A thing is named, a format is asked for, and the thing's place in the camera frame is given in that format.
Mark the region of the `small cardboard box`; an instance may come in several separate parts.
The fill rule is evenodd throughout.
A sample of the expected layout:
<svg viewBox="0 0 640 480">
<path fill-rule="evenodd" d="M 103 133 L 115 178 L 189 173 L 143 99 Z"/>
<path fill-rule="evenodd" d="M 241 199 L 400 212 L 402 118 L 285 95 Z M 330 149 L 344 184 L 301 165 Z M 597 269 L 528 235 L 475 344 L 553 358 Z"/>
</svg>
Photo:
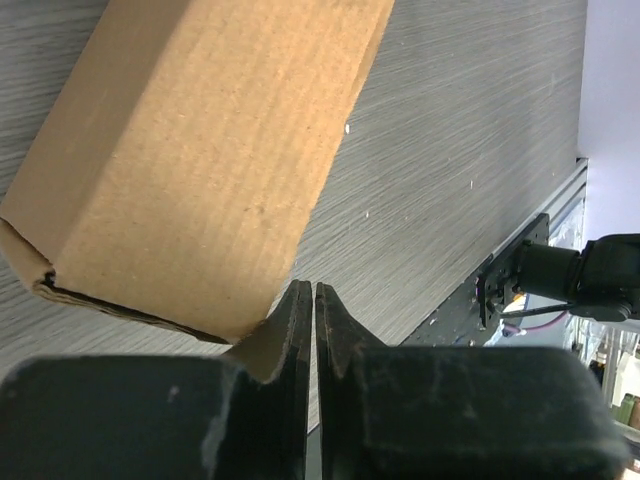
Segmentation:
<svg viewBox="0 0 640 480">
<path fill-rule="evenodd" d="M 388 1 L 5 1 L 1 370 L 215 355 L 267 313 Z"/>
</svg>

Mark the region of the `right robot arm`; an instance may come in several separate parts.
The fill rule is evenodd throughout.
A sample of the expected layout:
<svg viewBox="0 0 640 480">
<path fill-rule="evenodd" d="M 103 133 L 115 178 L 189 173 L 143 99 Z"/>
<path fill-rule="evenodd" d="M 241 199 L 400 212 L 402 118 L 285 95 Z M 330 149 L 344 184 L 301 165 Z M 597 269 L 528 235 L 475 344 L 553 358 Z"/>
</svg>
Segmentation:
<svg viewBox="0 0 640 480">
<path fill-rule="evenodd" d="M 639 236 L 614 234 L 582 251 L 539 244 L 521 248 L 516 285 L 560 301 L 573 315 L 599 322 L 639 318 Z"/>
</svg>

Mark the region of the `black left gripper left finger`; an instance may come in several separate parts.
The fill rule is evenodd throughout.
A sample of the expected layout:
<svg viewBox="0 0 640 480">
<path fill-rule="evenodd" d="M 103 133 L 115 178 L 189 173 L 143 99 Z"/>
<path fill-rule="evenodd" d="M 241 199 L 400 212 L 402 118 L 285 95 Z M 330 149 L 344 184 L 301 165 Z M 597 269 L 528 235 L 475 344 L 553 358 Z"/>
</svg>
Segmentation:
<svg viewBox="0 0 640 480">
<path fill-rule="evenodd" d="M 312 287 L 218 356 L 40 357 L 1 384 L 5 479 L 301 479 Z"/>
</svg>

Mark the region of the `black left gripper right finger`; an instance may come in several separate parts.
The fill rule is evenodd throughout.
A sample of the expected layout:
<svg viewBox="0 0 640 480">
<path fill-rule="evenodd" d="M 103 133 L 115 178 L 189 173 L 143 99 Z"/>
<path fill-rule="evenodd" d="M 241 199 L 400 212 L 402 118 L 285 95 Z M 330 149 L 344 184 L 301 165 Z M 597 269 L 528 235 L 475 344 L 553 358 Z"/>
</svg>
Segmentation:
<svg viewBox="0 0 640 480">
<path fill-rule="evenodd" d="M 315 317 L 326 479 L 617 479 L 629 461 L 568 351 L 388 346 L 326 284 Z"/>
</svg>

